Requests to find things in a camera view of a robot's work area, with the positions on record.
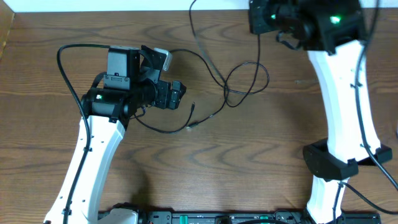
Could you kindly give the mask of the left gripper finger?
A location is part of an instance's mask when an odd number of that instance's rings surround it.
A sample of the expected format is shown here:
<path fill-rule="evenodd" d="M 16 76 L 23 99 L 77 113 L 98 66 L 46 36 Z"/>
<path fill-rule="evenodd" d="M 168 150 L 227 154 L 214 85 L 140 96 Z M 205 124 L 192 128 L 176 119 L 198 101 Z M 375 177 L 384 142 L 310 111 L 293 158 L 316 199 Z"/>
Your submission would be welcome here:
<path fill-rule="evenodd" d="M 172 82 L 172 100 L 180 100 L 183 95 L 186 93 L 187 87 L 179 81 Z"/>
<path fill-rule="evenodd" d="M 175 110 L 180 104 L 180 92 L 177 90 L 172 90 L 169 98 L 168 109 Z"/>

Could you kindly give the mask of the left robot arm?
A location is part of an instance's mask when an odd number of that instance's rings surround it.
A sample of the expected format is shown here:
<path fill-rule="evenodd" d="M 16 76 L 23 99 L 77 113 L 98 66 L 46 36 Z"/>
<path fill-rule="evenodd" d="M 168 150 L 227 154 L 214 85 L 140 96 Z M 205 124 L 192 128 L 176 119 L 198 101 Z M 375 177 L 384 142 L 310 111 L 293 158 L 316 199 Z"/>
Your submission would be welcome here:
<path fill-rule="evenodd" d="M 106 46 L 107 70 L 82 97 L 72 96 L 81 114 L 78 140 L 58 197 L 44 223 L 145 223 L 146 217 L 120 205 L 100 213 L 99 205 L 114 153 L 139 108 L 175 110 L 186 92 L 178 81 L 160 80 L 172 54 L 164 49 Z"/>

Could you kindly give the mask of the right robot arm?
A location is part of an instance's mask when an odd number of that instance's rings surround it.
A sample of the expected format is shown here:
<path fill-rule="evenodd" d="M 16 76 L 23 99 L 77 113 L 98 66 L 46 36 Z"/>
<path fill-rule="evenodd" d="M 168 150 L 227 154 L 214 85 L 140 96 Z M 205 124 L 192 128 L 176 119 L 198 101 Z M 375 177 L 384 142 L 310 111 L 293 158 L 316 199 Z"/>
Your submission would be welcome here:
<path fill-rule="evenodd" d="M 358 0 L 249 2 L 253 34 L 290 34 L 295 50 L 305 50 L 322 91 L 328 126 L 326 139 L 306 145 L 303 158 L 313 174 L 302 223 L 379 223 L 378 213 L 341 210 L 349 179 L 360 166 L 383 169 L 392 149 L 374 128 L 366 78 L 366 53 L 374 29 L 367 28 Z"/>

